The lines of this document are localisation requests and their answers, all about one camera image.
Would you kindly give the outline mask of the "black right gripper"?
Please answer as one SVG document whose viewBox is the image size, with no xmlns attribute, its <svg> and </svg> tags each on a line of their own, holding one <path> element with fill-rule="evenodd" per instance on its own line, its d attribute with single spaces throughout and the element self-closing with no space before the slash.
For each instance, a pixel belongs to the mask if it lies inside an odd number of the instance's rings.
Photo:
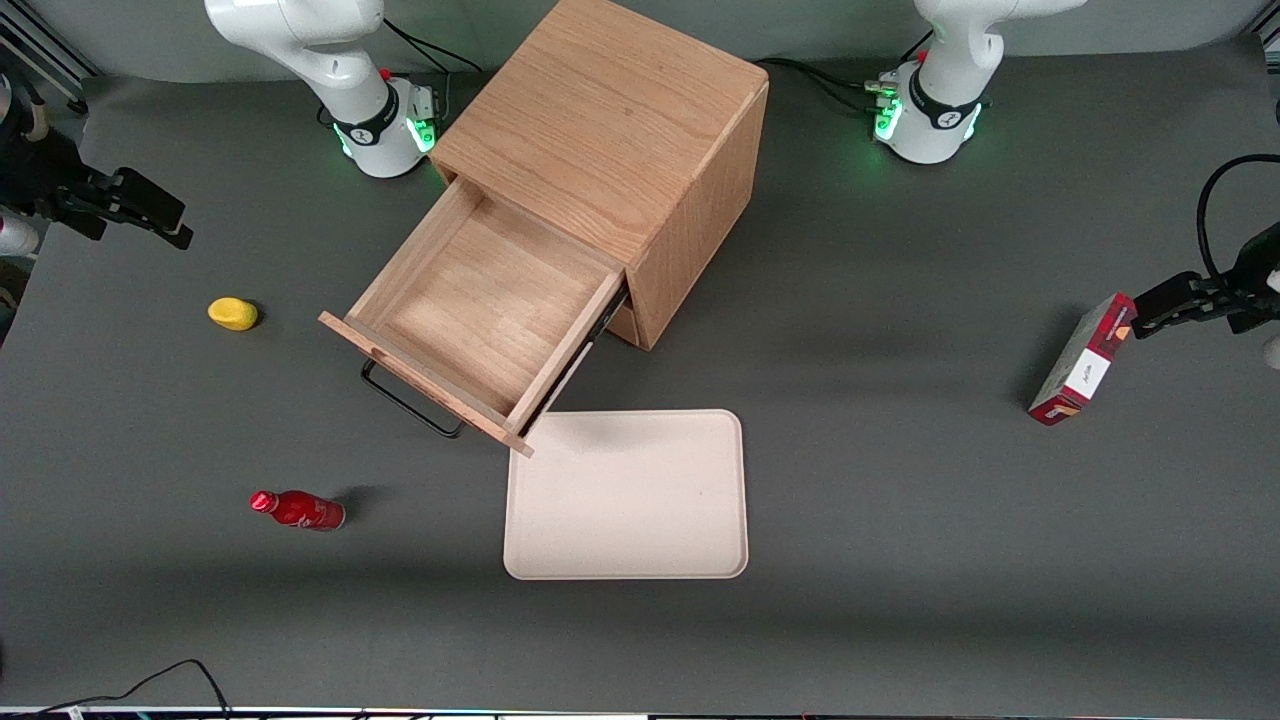
<svg viewBox="0 0 1280 720">
<path fill-rule="evenodd" d="M 133 225 L 180 251 L 195 232 L 186 224 L 186 205 L 137 170 L 123 167 L 108 191 L 114 206 L 104 210 L 109 176 L 82 161 L 78 147 L 51 129 L 40 141 L 4 126 L 1 136 L 3 206 L 51 224 L 63 224 L 100 241 L 108 222 Z"/>
</svg>

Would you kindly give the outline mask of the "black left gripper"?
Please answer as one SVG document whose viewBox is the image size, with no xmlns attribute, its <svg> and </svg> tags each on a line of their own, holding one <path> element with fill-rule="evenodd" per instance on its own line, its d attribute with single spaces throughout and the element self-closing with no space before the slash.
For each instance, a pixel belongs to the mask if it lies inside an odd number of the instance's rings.
<svg viewBox="0 0 1280 720">
<path fill-rule="evenodd" d="M 1196 272 L 1180 272 L 1134 299 L 1134 337 L 1146 340 L 1167 328 L 1228 316 L 1233 334 L 1277 320 L 1279 295 L 1268 283 L 1279 266 L 1279 222 L 1245 241 L 1233 265 L 1220 273 L 1222 296 Z"/>
</svg>

